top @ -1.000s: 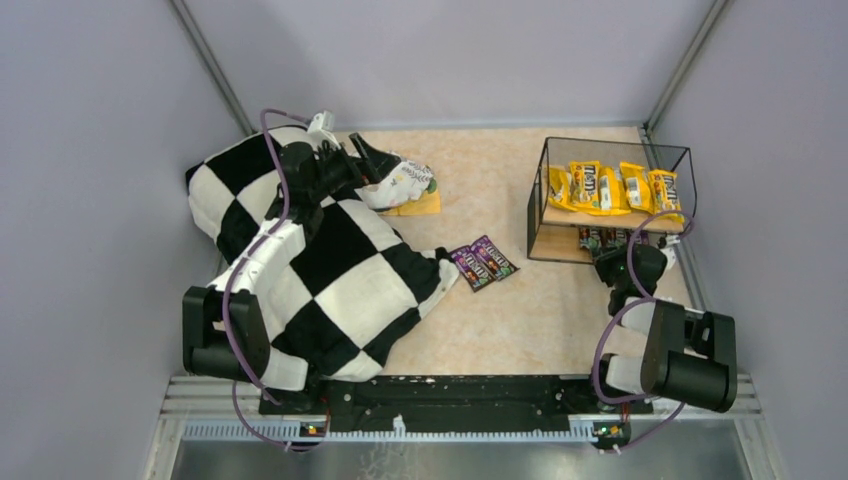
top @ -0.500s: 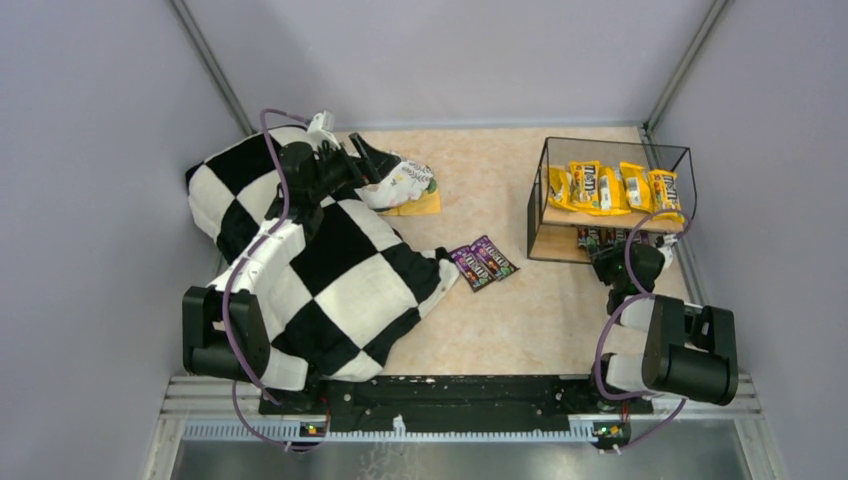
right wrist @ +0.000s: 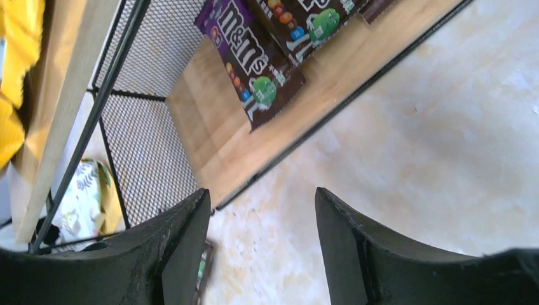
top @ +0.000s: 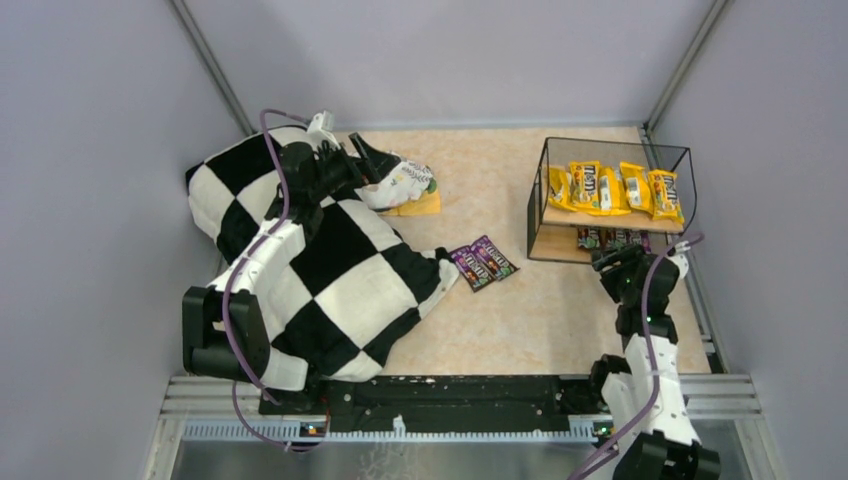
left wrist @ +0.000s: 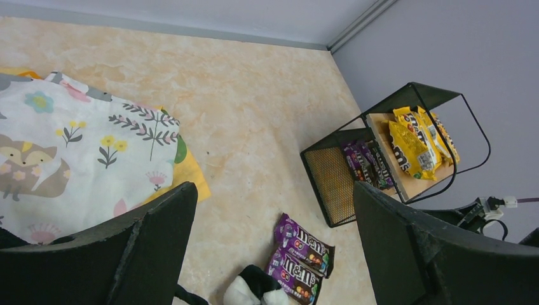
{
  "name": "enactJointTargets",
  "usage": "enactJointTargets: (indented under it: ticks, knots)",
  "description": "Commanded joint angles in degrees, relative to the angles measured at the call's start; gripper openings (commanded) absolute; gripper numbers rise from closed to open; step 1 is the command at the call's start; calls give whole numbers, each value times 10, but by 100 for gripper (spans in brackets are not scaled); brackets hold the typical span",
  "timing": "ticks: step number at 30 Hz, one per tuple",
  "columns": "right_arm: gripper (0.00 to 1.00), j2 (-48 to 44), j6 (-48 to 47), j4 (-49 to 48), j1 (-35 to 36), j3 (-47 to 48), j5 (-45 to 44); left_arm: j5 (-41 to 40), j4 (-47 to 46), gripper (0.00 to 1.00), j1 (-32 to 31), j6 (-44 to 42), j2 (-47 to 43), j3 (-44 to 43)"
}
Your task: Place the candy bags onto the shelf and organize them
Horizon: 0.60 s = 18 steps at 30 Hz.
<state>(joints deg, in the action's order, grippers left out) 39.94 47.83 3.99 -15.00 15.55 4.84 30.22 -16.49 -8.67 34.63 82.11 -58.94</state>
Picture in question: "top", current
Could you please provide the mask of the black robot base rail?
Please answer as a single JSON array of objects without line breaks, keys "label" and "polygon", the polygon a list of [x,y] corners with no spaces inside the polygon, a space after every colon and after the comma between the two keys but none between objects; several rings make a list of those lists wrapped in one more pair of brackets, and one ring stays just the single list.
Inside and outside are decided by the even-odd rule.
[{"label": "black robot base rail", "polygon": [[580,416],[610,412],[587,375],[378,376],[272,395],[260,414],[316,416],[332,433],[386,432],[397,418],[413,434],[565,433]]}]

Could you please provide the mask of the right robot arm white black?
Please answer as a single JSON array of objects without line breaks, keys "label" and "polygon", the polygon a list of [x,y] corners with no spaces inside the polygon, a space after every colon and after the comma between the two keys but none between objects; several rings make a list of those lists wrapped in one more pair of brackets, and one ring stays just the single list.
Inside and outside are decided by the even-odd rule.
[{"label": "right robot arm white black", "polygon": [[689,270],[679,247],[654,254],[641,245],[595,252],[592,267],[617,305],[623,352],[605,354],[589,382],[613,421],[585,472],[614,479],[717,479],[721,460],[703,445],[687,411],[678,372],[679,336],[667,311]]}]

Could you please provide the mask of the yellow candy bag barcode side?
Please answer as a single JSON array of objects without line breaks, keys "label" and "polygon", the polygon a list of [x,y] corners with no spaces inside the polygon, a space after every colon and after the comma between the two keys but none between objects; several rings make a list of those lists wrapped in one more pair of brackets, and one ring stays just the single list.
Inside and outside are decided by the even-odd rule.
[{"label": "yellow candy bag barcode side", "polygon": [[548,201],[554,207],[570,212],[577,208],[572,200],[573,179],[568,168],[548,168]]}]

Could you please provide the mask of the yellow m&m bag front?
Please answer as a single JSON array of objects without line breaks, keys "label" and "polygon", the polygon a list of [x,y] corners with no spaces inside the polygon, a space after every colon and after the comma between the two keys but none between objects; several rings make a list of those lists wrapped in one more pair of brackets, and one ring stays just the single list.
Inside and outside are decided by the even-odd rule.
[{"label": "yellow m&m bag front", "polygon": [[569,164],[572,178],[571,202],[581,212],[600,212],[599,161],[575,161]]}]

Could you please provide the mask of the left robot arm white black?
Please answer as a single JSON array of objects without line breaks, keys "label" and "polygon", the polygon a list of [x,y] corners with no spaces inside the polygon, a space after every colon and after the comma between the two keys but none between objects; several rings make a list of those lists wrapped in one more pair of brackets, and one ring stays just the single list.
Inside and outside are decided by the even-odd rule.
[{"label": "left robot arm white black", "polygon": [[349,136],[349,153],[326,130],[256,133],[186,173],[192,217],[227,269],[182,299],[184,368],[196,375],[300,391],[308,362],[272,344],[282,331],[282,274],[314,242],[332,195],[385,190],[404,160]]}]

